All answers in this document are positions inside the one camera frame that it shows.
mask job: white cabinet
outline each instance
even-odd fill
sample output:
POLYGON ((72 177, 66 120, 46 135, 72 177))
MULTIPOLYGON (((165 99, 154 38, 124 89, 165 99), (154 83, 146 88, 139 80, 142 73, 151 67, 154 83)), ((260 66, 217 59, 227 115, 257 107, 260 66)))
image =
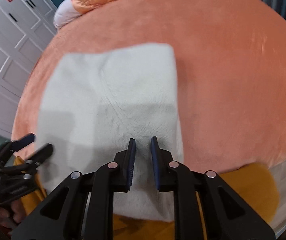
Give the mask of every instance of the white cabinet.
POLYGON ((0 0, 0 135, 9 137, 25 83, 56 29, 50 0, 0 0))

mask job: bed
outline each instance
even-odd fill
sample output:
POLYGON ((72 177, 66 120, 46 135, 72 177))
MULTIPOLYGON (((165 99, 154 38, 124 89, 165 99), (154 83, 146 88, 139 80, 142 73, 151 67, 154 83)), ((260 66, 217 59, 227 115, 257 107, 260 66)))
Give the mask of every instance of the bed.
MULTIPOLYGON (((144 42, 174 48, 184 162, 199 172, 209 163, 218 172, 253 162, 270 167, 281 197, 271 226, 280 231, 286 224, 286 22, 259 0, 116 0, 84 14, 59 30, 36 64, 12 139, 36 133, 43 91, 65 53, 100 53, 144 42), (268 21, 259 20, 266 15, 268 21), (244 84, 252 87, 257 80, 253 68, 261 75, 255 99, 243 93, 244 84), (244 104, 248 112, 238 108, 244 104), (261 106, 264 111, 257 111, 261 106), (261 125, 266 119, 270 122, 261 125), (195 152, 206 155, 198 158, 195 152)), ((31 145, 18 154, 27 158, 33 150, 31 145)))

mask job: cabinet handle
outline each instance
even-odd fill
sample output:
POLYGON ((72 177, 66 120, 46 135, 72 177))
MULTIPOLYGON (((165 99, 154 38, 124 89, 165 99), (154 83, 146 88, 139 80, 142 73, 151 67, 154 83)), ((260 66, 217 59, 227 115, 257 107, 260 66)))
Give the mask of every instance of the cabinet handle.
POLYGON ((9 15, 10 15, 10 17, 14 20, 14 22, 17 23, 17 20, 15 19, 15 17, 14 17, 11 13, 9 13, 9 15))
POLYGON ((28 3, 28 5, 29 5, 32 9, 34 8, 33 5, 31 5, 31 4, 29 3, 29 1, 26 0, 26 2, 28 3))
POLYGON ((33 3, 33 1, 32 1, 32 0, 29 0, 29 1, 32 3, 32 5, 34 5, 34 7, 36 7, 35 3, 33 3))

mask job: hand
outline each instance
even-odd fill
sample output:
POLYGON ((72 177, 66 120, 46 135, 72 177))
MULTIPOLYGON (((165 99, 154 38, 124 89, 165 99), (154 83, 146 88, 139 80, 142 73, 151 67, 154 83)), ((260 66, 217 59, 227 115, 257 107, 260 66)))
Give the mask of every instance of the hand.
MULTIPOLYGON (((11 203, 11 208, 14 212, 13 219, 16 223, 21 223, 22 220, 26 217, 26 213, 23 207, 23 204, 21 200, 15 200, 11 203)), ((0 207, 0 225, 6 228, 10 228, 11 226, 7 222, 7 219, 9 217, 9 212, 0 207)))

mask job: silver screw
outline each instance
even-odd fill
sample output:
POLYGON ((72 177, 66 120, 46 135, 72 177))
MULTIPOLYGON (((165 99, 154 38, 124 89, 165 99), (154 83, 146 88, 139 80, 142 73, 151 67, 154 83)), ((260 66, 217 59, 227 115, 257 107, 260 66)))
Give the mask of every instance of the silver screw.
POLYGON ((207 171, 206 172, 206 176, 208 176, 209 178, 213 179, 216 177, 216 172, 215 171, 207 171))
POLYGON ((175 161, 171 161, 171 162, 169 163, 169 166, 170 166, 171 168, 177 168, 177 167, 179 166, 179 163, 178 163, 178 162, 175 162, 175 161))
POLYGON ((74 171, 74 172, 70 175, 70 177, 71 177, 72 179, 78 179, 80 176, 81 176, 81 174, 80 174, 78 171, 74 171))
POLYGON ((116 162, 111 162, 107 165, 107 167, 109 167, 110 169, 115 169, 117 168, 118 164, 116 162))
POLYGON ((23 176, 23 179, 30 179, 31 177, 32 177, 31 174, 25 174, 25 175, 23 176))

